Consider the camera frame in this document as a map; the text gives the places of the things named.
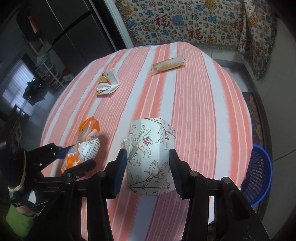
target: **orange plastic bag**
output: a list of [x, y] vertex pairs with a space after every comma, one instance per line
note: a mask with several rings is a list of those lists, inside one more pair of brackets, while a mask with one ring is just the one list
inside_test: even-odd
[[96, 157], [100, 148], [99, 131], [99, 122], [93, 116], [80, 124], [76, 144], [68, 151], [61, 173]]

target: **snack wrapper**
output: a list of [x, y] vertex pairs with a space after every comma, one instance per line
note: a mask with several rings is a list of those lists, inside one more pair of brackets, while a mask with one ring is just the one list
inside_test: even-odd
[[182, 65], [185, 65], [186, 61], [183, 57], [179, 56], [176, 58], [170, 58], [165, 61], [161, 61], [159, 63], [151, 65], [151, 73], [152, 75], [157, 74], [158, 72], [162, 72], [168, 69], [173, 69]]
[[97, 95], [113, 93], [119, 86], [119, 80], [115, 69], [109, 69], [102, 73], [96, 88]]
[[99, 131], [99, 122], [93, 116], [80, 124], [76, 144], [68, 151], [61, 173], [96, 157], [100, 148]]

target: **blanket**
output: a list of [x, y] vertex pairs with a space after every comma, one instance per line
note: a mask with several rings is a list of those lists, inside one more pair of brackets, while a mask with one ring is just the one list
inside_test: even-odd
[[184, 41], [235, 49], [260, 79], [276, 36], [262, 0], [117, 0], [134, 46]]

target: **black refrigerator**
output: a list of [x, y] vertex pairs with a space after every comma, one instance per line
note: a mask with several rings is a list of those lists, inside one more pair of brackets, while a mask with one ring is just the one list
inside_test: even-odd
[[62, 62], [77, 75], [125, 45], [104, 0], [30, 0], [30, 14]]

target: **table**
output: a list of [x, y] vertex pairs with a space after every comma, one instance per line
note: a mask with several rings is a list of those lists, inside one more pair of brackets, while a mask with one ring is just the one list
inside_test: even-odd
[[[186, 67], [151, 75], [152, 63], [183, 56]], [[120, 81], [112, 94], [95, 96], [99, 76], [115, 68]], [[92, 176], [115, 160], [129, 123], [140, 118], [162, 118], [176, 130], [176, 151], [191, 169], [209, 178], [229, 176], [240, 186], [250, 160], [250, 116], [234, 79], [196, 47], [172, 43], [121, 50], [97, 59], [83, 69], [61, 94], [49, 114], [41, 145], [63, 147], [77, 138], [79, 124], [94, 116], [100, 123], [97, 167]], [[56, 175], [60, 161], [44, 170]], [[159, 196], [135, 195], [125, 188], [108, 200], [114, 240], [180, 240], [188, 200], [172, 191]], [[210, 199], [209, 221], [214, 219]], [[82, 237], [87, 239], [86, 199], [82, 207]]]

